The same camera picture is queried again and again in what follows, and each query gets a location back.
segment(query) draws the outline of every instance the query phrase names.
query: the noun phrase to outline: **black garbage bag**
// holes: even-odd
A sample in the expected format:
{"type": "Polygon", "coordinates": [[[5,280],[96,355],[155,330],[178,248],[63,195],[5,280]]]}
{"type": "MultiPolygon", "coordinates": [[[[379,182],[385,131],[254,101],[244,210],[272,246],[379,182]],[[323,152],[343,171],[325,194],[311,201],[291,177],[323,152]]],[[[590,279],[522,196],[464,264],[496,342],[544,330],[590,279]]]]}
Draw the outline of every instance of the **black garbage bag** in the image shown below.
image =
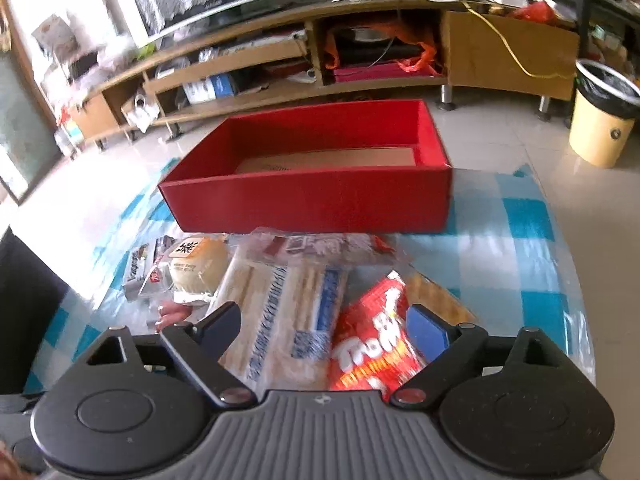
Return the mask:
{"type": "Polygon", "coordinates": [[[578,91],[588,102],[620,119],[640,117],[640,89],[633,82],[596,61],[579,59],[575,65],[578,91]]]}

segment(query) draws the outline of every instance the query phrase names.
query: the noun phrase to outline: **orange plastic bag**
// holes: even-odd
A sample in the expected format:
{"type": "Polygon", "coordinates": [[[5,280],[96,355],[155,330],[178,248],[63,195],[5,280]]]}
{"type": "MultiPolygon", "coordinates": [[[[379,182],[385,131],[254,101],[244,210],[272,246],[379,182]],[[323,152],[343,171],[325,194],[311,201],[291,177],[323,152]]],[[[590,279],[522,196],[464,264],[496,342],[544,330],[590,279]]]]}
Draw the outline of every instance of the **orange plastic bag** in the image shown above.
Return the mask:
{"type": "Polygon", "coordinates": [[[324,51],[327,54],[325,67],[329,70],[340,68],[340,56],[338,48],[335,44],[335,31],[340,28],[348,27],[368,27],[373,30],[384,32],[389,38],[398,38],[408,44],[420,45],[423,49],[420,57],[411,59],[398,60],[398,66],[405,72],[420,72],[426,70],[433,76],[440,76],[441,73],[436,69],[437,49],[431,27],[427,24],[409,24],[398,18],[389,18],[387,16],[373,16],[363,18],[356,16],[355,18],[345,19],[340,25],[330,28],[326,34],[324,51]]]}

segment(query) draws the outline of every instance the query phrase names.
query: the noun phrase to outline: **glass door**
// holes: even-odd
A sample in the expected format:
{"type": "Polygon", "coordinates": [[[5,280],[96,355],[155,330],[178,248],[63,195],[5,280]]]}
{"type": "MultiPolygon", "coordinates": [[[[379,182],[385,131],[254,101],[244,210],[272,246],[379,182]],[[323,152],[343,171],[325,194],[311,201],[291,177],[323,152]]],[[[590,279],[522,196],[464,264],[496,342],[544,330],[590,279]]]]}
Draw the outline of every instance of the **glass door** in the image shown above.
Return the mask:
{"type": "Polygon", "coordinates": [[[11,51],[0,52],[0,184],[19,204],[60,155],[11,51]]]}

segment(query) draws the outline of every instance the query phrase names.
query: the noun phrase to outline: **yellow cable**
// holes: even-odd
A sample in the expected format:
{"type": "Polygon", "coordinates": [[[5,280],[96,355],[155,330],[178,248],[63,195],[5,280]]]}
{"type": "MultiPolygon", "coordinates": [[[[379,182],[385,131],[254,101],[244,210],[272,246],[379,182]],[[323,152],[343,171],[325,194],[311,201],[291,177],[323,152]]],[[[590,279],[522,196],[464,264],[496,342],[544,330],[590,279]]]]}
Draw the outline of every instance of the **yellow cable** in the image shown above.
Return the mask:
{"type": "Polygon", "coordinates": [[[528,75],[529,77],[533,77],[535,79],[555,79],[555,78],[573,79],[575,77],[575,72],[573,74],[571,74],[571,75],[563,75],[563,74],[558,74],[558,73],[545,74],[545,75],[532,74],[531,72],[529,72],[529,70],[524,68],[524,65],[520,62],[520,60],[518,59],[518,56],[516,56],[516,53],[511,48],[511,45],[509,45],[509,42],[504,37],[504,35],[497,29],[497,27],[495,27],[495,25],[492,22],[490,22],[486,17],[484,17],[482,14],[480,14],[479,12],[476,12],[475,10],[473,10],[472,7],[466,1],[464,1],[464,0],[461,0],[461,1],[462,1],[462,4],[465,6],[465,9],[468,10],[468,12],[471,12],[473,15],[475,15],[478,18],[480,18],[481,20],[483,20],[487,25],[489,25],[491,30],[494,31],[498,35],[498,37],[504,43],[504,46],[507,48],[507,51],[509,52],[509,54],[511,54],[511,57],[513,57],[513,60],[517,63],[518,67],[520,67],[520,69],[526,75],[528,75]]]}

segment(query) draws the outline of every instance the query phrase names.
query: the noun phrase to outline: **tile floor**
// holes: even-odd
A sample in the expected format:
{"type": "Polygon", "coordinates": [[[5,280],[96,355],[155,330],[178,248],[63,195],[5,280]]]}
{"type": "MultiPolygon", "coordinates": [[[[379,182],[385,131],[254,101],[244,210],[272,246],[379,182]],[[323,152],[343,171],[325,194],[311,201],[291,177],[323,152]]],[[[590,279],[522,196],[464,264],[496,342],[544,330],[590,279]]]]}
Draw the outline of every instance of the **tile floor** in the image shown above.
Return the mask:
{"type": "MultiPolygon", "coordinates": [[[[574,255],[598,387],[616,413],[603,473],[612,480],[640,478],[640,370],[634,365],[640,355],[634,329],[640,322],[640,136],[630,138],[615,169],[599,170],[568,147],[560,120],[537,119],[535,97],[456,89],[458,110],[441,112],[431,105],[436,89],[422,96],[455,167],[511,173],[532,166],[574,255]]],[[[123,140],[103,154],[90,152],[62,165],[19,210],[9,209],[14,231],[70,284],[77,283],[82,273],[74,262],[88,256],[152,173],[187,153],[215,124],[198,126],[169,145],[159,142],[165,133],[159,130],[133,146],[123,140]],[[73,240],[74,248],[61,251],[57,240],[73,240]]]]}

